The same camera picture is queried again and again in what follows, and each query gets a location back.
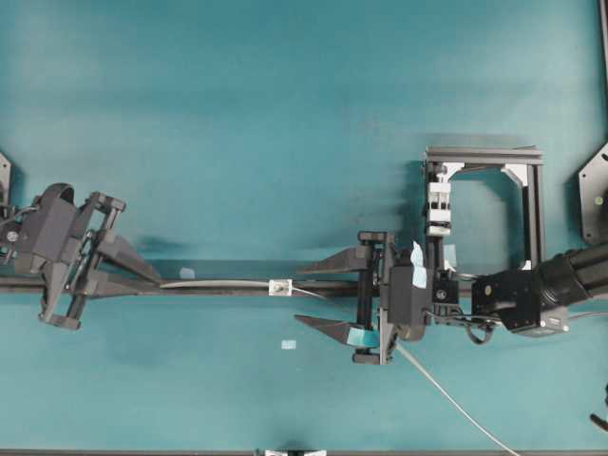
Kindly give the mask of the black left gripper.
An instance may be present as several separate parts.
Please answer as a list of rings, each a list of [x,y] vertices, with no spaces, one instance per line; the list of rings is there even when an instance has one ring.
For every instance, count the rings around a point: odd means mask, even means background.
[[[68,311],[55,312],[72,271],[82,265],[83,248],[95,237],[88,229],[95,211],[104,214],[102,227],[110,229],[126,202],[94,192],[81,206],[74,204],[74,189],[68,183],[54,183],[33,201],[33,211],[25,215],[16,240],[16,272],[38,275],[44,280],[39,320],[63,329],[78,329],[85,298],[105,298],[155,293],[161,286],[159,272],[139,255],[136,248],[113,230],[103,230],[97,252],[106,260],[140,276],[90,271],[75,289]]]

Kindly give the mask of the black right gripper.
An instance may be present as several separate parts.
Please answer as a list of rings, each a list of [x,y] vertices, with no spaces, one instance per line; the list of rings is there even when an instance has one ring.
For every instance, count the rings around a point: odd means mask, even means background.
[[[445,242],[426,237],[397,248],[396,235],[362,231],[359,246],[299,269],[299,274],[358,272],[356,322],[296,314],[294,318],[333,340],[354,347],[352,361],[386,365],[397,342],[416,342],[431,323],[458,319],[460,283],[446,265]]]

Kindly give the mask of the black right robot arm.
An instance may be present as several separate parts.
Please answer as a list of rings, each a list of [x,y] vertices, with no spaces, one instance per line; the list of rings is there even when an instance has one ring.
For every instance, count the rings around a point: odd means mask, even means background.
[[[358,240],[306,270],[358,275],[355,321],[298,317],[352,347],[358,364],[388,364],[398,342],[421,340],[431,323],[461,327],[476,345],[487,343],[498,326],[528,337],[565,333],[568,307],[607,296],[604,244],[567,251],[529,269],[472,275],[471,311],[465,313],[461,277],[430,262],[419,243],[399,250],[388,232],[362,232]]]

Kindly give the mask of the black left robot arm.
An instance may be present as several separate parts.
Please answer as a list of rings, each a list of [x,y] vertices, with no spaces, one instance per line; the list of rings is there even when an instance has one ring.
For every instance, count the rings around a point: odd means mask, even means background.
[[[17,274],[44,281],[40,321],[77,331],[89,298],[160,288],[159,272],[114,230],[125,207],[99,192],[76,206],[73,187],[54,183],[32,205],[9,208],[1,220],[1,257]]]

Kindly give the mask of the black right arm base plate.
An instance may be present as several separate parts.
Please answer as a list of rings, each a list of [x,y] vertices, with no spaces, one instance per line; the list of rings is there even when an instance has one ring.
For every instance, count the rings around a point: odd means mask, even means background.
[[[579,171],[581,232],[591,244],[607,242],[607,144]]]

